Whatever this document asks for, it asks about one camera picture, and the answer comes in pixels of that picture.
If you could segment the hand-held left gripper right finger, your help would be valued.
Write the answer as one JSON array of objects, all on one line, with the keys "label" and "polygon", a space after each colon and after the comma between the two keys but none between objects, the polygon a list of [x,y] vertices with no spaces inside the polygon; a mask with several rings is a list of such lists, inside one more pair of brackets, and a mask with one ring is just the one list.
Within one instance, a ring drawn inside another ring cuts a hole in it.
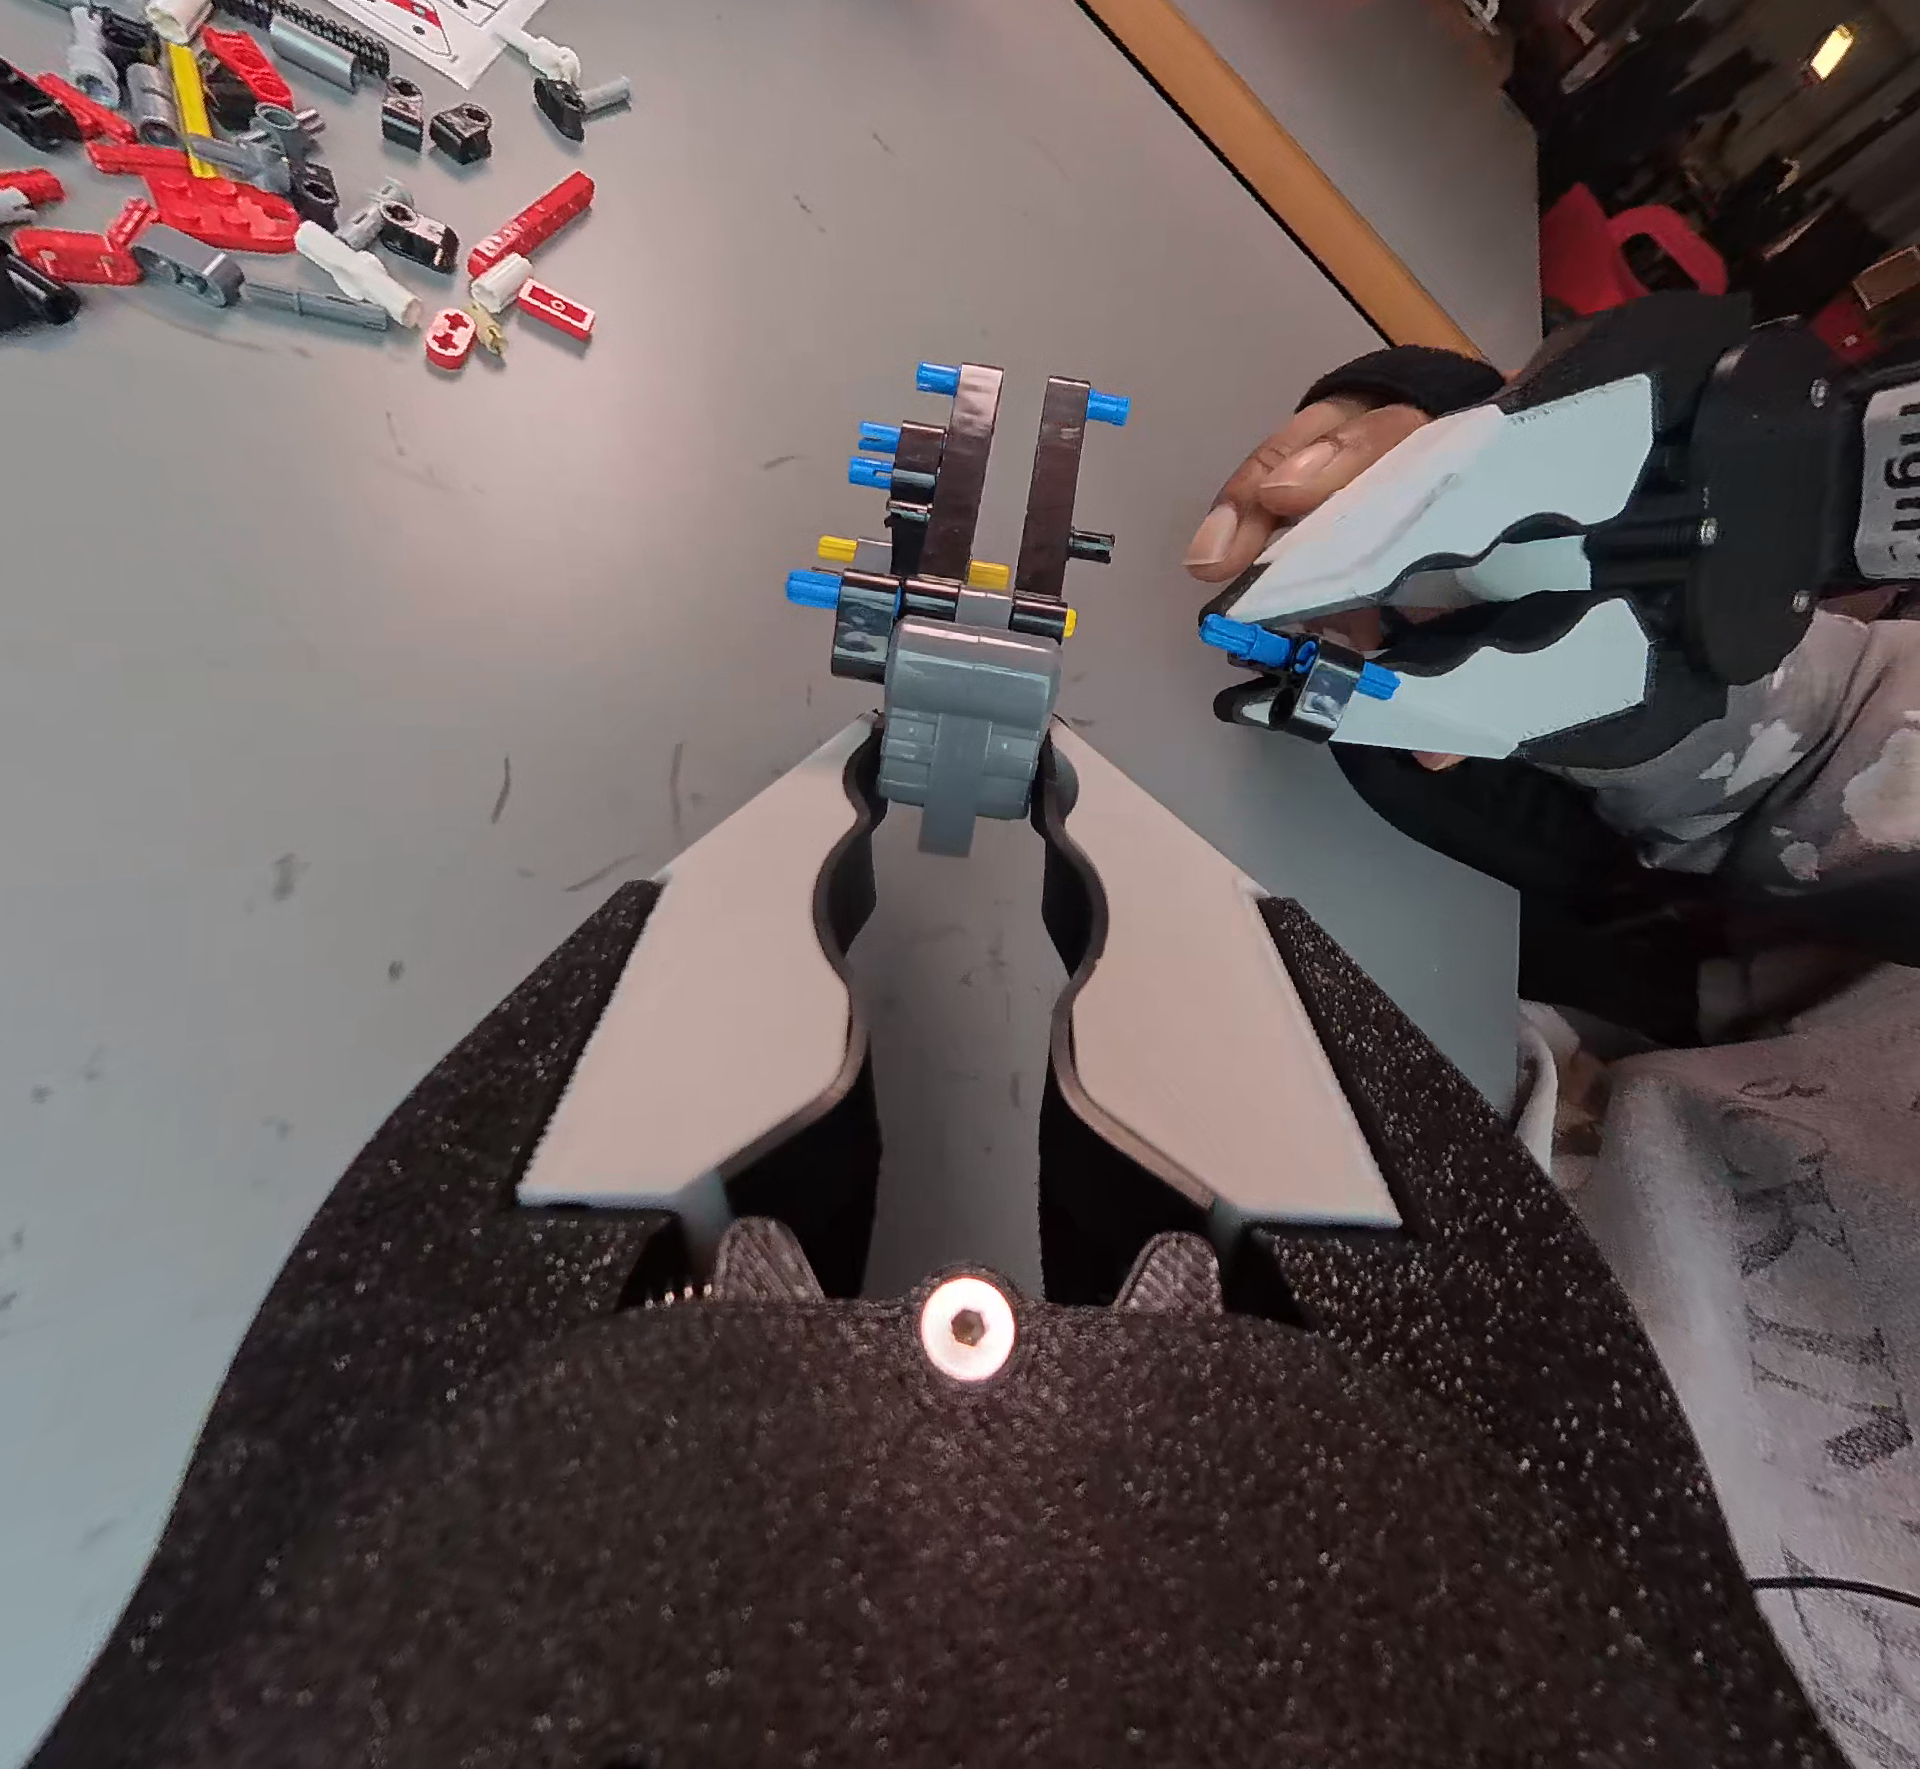
[{"label": "hand-held left gripper right finger", "polygon": [[1228,1272],[1255,1229],[1401,1232],[1366,1110],[1285,960],[1278,900],[1061,718],[1035,829],[1066,974],[1038,1120],[1045,1275],[1122,1277],[1179,1230]]}]

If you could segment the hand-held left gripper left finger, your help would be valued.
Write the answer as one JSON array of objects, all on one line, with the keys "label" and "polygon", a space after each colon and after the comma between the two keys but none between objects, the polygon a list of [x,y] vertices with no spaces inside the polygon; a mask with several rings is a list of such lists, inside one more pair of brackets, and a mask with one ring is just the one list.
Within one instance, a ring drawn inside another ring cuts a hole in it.
[{"label": "hand-held left gripper left finger", "polygon": [[667,1212],[703,1269],[757,1216],[814,1269],[867,1265],[879,1108],[848,958],[877,907],[877,771],[859,717],[645,885],[520,1206]]}]

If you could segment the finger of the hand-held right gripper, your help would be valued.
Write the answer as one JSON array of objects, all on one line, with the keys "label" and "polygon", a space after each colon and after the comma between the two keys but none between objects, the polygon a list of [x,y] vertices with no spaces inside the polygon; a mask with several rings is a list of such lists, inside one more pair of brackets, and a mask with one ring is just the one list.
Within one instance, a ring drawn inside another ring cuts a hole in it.
[{"label": "finger of the hand-held right gripper", "polygon": [[1628,596],[1542,593],[1405,631],[1379,662],[1390,696],[1356,693],[1333,742],[1460,756],[1523,749],[1638,708],[1651,634]]},{"label": "finger of the hand-held right gripper", "polygon": [[1582,538],[1638,489],[1661,407],[1655,377],[1635,370],[1442,416],[1272,543],[1219,612],[1286,631],[1369,611],[1392,640],[1537,595],[1590,598],[1572,576]]}]

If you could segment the small black brick blue pins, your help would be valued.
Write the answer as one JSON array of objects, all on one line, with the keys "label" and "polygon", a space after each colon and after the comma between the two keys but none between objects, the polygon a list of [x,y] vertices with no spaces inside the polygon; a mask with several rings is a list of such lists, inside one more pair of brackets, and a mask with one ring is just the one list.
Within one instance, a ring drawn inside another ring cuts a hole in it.
[{"label": "small black brick blue pins", "polygon": [[1212,698],[1216,720],[1281,731],[1316,744],[1334,738],[1352,701],[1392,701],[1403,681],[1327,634],[1271,631],[1209,612],[1198,622],[1198,636],[1251,674]]}]

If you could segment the black grey toy brick assembly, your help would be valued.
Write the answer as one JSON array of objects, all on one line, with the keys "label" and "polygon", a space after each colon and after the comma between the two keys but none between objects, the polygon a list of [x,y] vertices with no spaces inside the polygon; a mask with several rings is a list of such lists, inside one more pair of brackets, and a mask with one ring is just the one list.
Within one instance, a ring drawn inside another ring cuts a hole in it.
[{"label": "black grey toy brick assembly", "polygon": [[1068,567],[1111,562],[1111,532],[1076,522],[1089,435],[1133,401],[1068,377],[1042,390],[1012,564],[976,554],[1002,370],[919,365],[947,420],[865,420],[846,477],[885,497],[880,538],[826,537],[787,601],[831,616],[835,676],[883,686],[879,797],[923,814],[926,852],[962,857],[985,819],[1028,812],[1076,614]]}]

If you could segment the person's right forearm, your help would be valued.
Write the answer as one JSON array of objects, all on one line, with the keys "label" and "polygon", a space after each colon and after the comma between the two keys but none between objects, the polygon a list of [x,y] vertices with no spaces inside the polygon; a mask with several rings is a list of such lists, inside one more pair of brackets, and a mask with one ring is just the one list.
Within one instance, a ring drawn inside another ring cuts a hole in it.
[{"label": "person's right forearm", "polygon": [[1916,947],[1918,620],[1823,611],[1664,753],[1548,764],[1649,868]]}]

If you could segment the grey desk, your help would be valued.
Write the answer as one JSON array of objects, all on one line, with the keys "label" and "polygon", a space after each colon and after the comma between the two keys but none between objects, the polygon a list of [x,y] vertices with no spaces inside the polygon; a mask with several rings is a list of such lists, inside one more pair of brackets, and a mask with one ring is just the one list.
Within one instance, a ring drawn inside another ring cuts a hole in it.
[{"label": "grey desk", "polygon": [[119,1622],[291,1244],[419,1080],[625,882],[846,726],[780,585],[873,532],[860,418],[1006,373],[1099,430],[1062,708],[1299,896],[1498,1104],[1517,898],[1327,755],[1212,718],[1183,576],[1225,477],[1371,327],[1070,0],[553,0],[634,107],[579,156],[509,59],[493,163],[409,172],[326,87],[349,198],[474,239],[570,167],[598,313],[444,374],[411,336],[147,286],[4,338],[4,1766]]}]

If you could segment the person's right hand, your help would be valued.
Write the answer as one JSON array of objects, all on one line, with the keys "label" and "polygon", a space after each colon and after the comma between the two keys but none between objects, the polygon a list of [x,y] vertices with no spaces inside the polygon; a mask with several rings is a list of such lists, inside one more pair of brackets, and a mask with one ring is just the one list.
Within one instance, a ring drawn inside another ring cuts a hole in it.
[{"label": "person's right hand", "polygon": [[1433,420],[1493,401],[1517,374],[1447,349],[1394,347],[1334,366],[1219,491],[1184,568],[1245,574],[1295,526]]}]

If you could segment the red chair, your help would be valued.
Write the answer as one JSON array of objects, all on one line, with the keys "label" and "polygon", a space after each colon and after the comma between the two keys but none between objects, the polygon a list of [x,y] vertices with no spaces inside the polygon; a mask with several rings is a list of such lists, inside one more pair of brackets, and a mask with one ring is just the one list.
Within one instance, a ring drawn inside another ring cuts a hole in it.
[{"label": "red chair", "polygon": [[1542,213],[1538,248],[1544,332],[1663,291],[1732,297],[1760,318],[1721,251],[1666,205],[1613,214],[1579,183]]}]

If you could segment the grey printed garment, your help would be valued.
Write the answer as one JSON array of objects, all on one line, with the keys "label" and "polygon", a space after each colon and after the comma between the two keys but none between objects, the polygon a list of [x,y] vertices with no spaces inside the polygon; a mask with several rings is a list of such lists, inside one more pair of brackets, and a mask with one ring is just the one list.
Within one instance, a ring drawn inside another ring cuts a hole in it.
[{"label": "grey printed garment", "polygon": [[1916,973],[1601,1064],[1525,1004],[1515,1127],[1628,1295],[1741,1572],[1852,1766],[1918,1763]]}]

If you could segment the pile of toy brick pieces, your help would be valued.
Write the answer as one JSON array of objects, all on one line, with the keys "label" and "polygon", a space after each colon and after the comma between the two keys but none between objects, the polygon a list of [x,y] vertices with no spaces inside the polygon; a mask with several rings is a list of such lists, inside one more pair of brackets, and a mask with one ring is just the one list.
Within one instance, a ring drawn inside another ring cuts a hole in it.
[{"label": "pile of toy brick pieces", "polygon": [[44,218],[68,197],[61,172],[4,172],[6,335],[74,321],[85,291],[148,284],[220,313],[417,332],[427,365],[447,373],[478,351],[500,363],[510,314],[595,338],[597,310],[534,269],[589,216],[589,172],[567,172],[465,245],[396,177],[344,203],[324,116],[299,105],[282,67],[344,90],[377,83],[383,143],[454,168],[493,159],[482,105],[428,108],[383,47],[349,45],[285,0],[39,2],[71,22],[64,61],[51,72],[4,62],[4,133],[44,154],[83,150],[95,172],[139,190],[101,227],[61,227]]}]

